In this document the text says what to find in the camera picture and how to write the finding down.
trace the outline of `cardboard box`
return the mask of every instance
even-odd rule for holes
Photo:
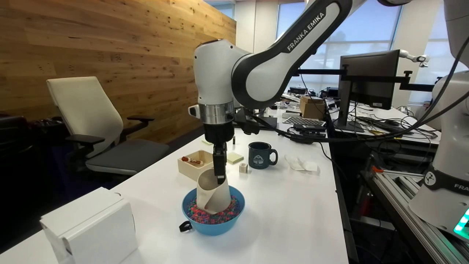
[[[138,247],[130,203],[102,187],[40,223],[59,264],[118,264]]]
[[[188,158],[191,159],[196,159],[203,161],[204,164],[202,165],[197,165],[193,163],[188,163],[185,161],[182,161],[182,157],[177,160],[177,166],[178,170],[180,173],[186,175],[187,177],[193,179],[194,181],[197,181],[197,178],[199,178],[199,175],[210,169],[213,168],[213,155],[212,153],[208,153],[203,150],[199,150],[197,152],[191,153],[189,155],[185,155]]]
[[[300,110],[304,118],[323,119],[325,104],[321,98],[303,96],[300,100]]]

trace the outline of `wooden wall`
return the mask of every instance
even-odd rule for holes
[[[96,76],[125,126],[156,117],[135,137],[168,142],[201,125],[195,48],[235,35],[202,0],[0,0],[0,111],[56,116],[45,81]]]

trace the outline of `colorful beads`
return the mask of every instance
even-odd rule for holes
[[[197,207],[197,198],[195,197],[192,200],[186,209],[187,216],[196,221],[197,223],[206,224],[206,225],[216,225],[235,218],[239,215],[241,207],[239,205],[238,199],[231,196],[231,203],[223,212],[211,215],[204,210],[201,210]]]

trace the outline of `office chair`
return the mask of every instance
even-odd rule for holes
[[[127,141],[129,134],[154,118],[129,116],[128,120],[140,123],[123,129],[121,116],[96,77],[49,79],[47,86],[70,132],[66,140],[80,146],[71,154],[70,164],[84,160],[92,171],[131,176],[157,162],[169,149],[148,140]]]

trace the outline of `blue bowl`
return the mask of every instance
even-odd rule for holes
[[[206,234],[209,236],[221,235],[233,227],[233,225],[238,220],[238,217],[244,211],[244,196],[241,194],[241,192],[238,191],[238,189],[230,186],[230,194],[238,199],[239,205],[241,206],[241,212],[239,212],[239,214],[235,218],[229,220],[228,222],[215,224],[215,225],[207,225],[207,224],[197,223],[196,221],[189,218],[189,216],[186,213],[185,208],[187,208],[188,204],[191,201],[193,201],[194,198],[197,196],[197,189],[193,189],[186,195],[186,197],[184,197],[184,200],[182,201],[182,212],[186,216],[186,218],[190,221],[190,223],[192,224],[192,227],[195,230],[199,231],[200,233]]]

